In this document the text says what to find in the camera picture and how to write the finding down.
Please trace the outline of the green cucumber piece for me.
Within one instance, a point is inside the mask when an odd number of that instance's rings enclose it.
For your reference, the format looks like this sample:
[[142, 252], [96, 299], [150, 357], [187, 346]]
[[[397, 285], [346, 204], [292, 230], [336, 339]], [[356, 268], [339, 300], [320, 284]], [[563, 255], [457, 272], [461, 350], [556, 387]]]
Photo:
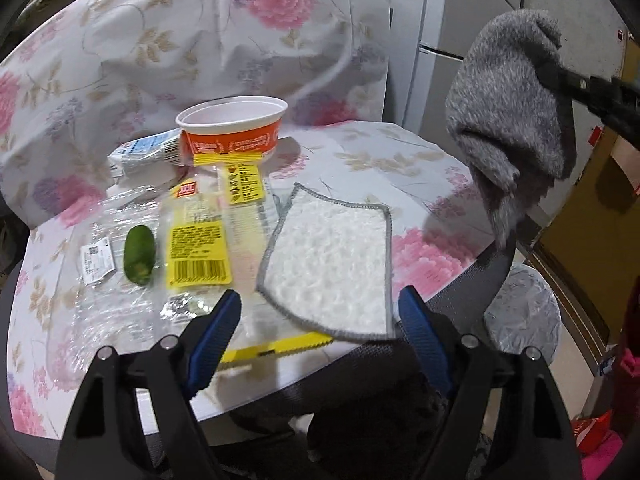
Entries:
[[126, 278], [139, 286], [149, 284], [156, 260], [154, 234], [148, 226], [139, 224], [131, 228], [126, 236], [122, 267]]

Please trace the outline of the orange white instant noodle cup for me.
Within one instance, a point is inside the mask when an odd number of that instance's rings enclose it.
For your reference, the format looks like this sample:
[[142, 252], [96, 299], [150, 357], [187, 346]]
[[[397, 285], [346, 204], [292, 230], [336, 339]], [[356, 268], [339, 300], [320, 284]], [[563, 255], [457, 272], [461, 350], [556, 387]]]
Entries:
[[176, 124], [195, 166], [264, 162], [276, 150], [288, 103], [271, 96], [232, 96], [191, 106]]

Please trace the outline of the small blue white milk carton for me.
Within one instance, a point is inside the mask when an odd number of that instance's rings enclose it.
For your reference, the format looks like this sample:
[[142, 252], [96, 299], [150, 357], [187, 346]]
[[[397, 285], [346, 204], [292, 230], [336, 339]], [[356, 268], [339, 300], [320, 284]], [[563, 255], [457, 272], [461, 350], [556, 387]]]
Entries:
[[120, 144], [107, 157], [112, 177], [130, 177], [161, 162], [180, 165], [180, 134], [181, 130], [175, 128]]

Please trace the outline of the clear plastic food tray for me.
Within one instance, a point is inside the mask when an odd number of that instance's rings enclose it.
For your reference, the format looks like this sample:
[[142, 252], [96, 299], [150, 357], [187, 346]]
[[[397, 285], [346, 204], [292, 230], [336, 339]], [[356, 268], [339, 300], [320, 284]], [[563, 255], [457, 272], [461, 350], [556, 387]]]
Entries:
[[[72, 229], [50, 316], [46, 367], [55, 387], [79, 387], [99, 348], [120, 353], [151, 348], [167, 334], [180, 334], [186, 324], [212, 312], [224, 289], [167, 283], [167, 244], [174, 220], [215, 218], [198, 208], [184, 214], [168, 192], [148, 188], [109, 198]], [[134, 284], [124, 270], [127, 234], [146, 226], [153, 234], [156, 259], [150, 281]]]

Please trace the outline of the white grey-edged dish cloth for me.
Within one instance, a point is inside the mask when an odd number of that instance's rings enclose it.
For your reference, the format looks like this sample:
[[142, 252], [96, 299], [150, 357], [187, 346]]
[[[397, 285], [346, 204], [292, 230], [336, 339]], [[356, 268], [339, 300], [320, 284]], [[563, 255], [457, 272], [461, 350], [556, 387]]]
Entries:
[[392, 215], [299, 183], [262, 256], [256, 292], [294, 323], [348, 341], [395, 338]]

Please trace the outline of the yellow labelled plastic food bag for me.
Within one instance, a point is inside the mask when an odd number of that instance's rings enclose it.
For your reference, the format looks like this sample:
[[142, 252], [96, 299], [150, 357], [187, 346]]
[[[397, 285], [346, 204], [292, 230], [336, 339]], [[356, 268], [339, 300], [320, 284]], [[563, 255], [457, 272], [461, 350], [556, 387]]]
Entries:
[[176, 330], [213, 311], [228, 289], [242, 300], [224, 364], [319, 348], [331, 337], [305, 330], [256, 290], [257, 274], [280, 216], [268, 180], [250, 159], [198, 157], [160, 202], [160, 315]]

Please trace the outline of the grey refrigerator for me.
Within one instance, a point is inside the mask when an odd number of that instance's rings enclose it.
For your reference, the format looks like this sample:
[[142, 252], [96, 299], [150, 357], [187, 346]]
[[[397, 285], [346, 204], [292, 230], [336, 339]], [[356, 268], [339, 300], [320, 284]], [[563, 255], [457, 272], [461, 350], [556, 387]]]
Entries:
[[560, 25], [564, 64], [616, 76], [628, 28], [608, 0], [390, 0], [386, 119], [458, 156], [446, 131], [445, 99], [477, 35], [496, 16], [548, 11]]

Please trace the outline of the grey knit sock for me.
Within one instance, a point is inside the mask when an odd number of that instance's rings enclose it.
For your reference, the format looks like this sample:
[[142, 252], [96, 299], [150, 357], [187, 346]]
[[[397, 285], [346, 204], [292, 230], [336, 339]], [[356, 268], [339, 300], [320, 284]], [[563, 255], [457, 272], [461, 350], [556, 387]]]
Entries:
[[451, 84], [446, 128], [468, 164], [498, 247], [576, 165], [573, 104], [540, 83], [561, 65], [561, 31], [544, 10], [506, 12], [478, 34]]

